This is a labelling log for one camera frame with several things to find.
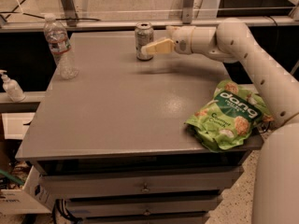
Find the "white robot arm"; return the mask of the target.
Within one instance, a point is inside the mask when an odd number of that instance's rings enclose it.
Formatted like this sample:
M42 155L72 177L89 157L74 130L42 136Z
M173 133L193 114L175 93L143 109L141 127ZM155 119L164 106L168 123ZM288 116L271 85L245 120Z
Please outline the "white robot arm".
M260 151L251 224L299 224L299 82L237 18L228 18L215 28L168 26L166 31L168 38L143 46L141 52L199 53L243 65L278 126Z

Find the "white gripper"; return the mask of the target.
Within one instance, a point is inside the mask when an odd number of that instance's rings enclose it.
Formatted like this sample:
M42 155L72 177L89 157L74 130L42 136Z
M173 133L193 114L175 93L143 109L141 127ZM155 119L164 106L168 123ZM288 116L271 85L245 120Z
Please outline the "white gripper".
M192 33L194 26L166 26L170 38L161 38L141 48L143 55L168 54L175 50L179 54L192 54Z

